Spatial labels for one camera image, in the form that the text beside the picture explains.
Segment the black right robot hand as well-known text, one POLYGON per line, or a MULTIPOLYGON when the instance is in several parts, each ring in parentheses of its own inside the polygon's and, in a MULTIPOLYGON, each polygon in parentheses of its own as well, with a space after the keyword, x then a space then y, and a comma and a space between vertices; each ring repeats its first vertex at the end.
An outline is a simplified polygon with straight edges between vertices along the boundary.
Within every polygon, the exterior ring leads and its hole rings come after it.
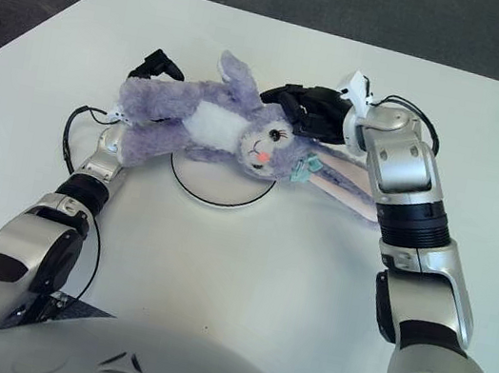
POLYGON ((285 84, 263 91, 261 101, 278 104, 292 126, 295 135, 322 143, 343 145, 343 121, 351 109, 351 102, 341 98, 332 88, 285 84))

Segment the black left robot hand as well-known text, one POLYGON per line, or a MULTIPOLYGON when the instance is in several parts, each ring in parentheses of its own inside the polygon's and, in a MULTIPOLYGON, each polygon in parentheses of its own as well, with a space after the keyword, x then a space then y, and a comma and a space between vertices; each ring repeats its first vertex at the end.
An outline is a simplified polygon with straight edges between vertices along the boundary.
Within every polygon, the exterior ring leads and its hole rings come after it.
POLYGON ((129 78, 147 79, 158 77, 160 75, 168 75, 175 81, 185 80, 185 76, 181 69, 170 60, 170 58, 161 49, 157 49, 152 54, 147 56, 141 65, 130 71, 129 78))

